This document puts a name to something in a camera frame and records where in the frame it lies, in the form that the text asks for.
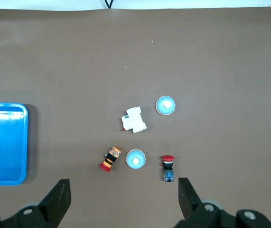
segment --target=black cable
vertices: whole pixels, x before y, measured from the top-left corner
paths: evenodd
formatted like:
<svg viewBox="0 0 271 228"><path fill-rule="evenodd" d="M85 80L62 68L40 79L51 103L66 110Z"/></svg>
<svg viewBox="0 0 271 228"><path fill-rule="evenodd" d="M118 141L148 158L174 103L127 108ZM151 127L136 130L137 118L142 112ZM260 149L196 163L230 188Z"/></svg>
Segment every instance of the black cable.
<svg viewBox="0 0 271 228"><path fill-rule="evenodd" d="M113 1L114 1L114 0L111 0L110 5L109 5L108 1L105 0L108 9L111 9Z"/></svg>

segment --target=red button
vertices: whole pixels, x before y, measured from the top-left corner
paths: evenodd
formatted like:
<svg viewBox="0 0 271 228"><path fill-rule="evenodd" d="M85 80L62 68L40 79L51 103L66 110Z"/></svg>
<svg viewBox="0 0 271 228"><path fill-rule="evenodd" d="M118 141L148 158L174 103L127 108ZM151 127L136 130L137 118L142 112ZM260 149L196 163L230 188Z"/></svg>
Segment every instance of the red button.
<svg viewBox="0 0 271 228"><path fill-rule="evenodd" d="M172 155L164 155L164 156L162 156L162 159L165 162L170 162L170 161L173 161L174 157Z"/></svg>

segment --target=screw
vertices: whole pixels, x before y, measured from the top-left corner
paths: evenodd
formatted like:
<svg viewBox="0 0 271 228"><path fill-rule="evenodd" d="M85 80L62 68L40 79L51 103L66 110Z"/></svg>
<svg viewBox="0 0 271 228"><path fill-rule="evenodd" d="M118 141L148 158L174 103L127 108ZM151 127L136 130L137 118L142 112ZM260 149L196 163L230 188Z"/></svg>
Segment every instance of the screw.
<svg viewBox="0 0 271 228"><path fill-rule="evenodd" d="M28 214L31 214L32 213L32 209L31 208L29 208L29 209L26 209L24 212L23 212L23 214L24 215L28 215Z"/></svg>
<svg viewBox="0 0 271 228"><path fill-rule="evenodd" d="M248 219L251 219L251 220L255 220L256 219L255 215L252 212L250 212L250 211L245 211L244 215Z"/></svg>
<svg viewBox="0 0 271 228"><path fill-rule="evenodd" d="M212 212L212 211L214 211L215 209L214 209L214 207L213 207L212 205L206 204L206 205L205 205L205 210L208 210L208 211Z"/></svg>

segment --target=tray rim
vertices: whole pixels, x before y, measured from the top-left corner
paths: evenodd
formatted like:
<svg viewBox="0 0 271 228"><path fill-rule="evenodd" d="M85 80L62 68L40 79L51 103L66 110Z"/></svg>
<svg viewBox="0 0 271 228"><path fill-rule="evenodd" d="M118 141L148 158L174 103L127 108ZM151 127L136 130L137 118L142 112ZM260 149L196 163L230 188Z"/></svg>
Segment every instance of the tray rim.
<svg viewBox="0 0 271 228"><path fill-rule="evenodd" d="M27 176L27 156L28 156L28 109L21 103L0 103L0 107L18 107L23 112L23 140L22 140L22 161L21 176L16 181L0 181L0 186L20 185Z"/></svg>

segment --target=white wall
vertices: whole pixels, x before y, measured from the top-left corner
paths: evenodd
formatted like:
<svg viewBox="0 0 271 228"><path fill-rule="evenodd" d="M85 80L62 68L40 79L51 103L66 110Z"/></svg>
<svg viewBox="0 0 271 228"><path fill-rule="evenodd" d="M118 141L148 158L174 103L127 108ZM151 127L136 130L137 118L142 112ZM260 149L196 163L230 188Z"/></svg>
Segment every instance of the white wall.
<svg viewBox="0 0 271 228"><path fill-rule="evenodd" d="M114 9L138 10L267 6L271 6L271 0L114 0L112 4ZM0 9L62 11L105 8L104 0L0 0Z"/></svg>

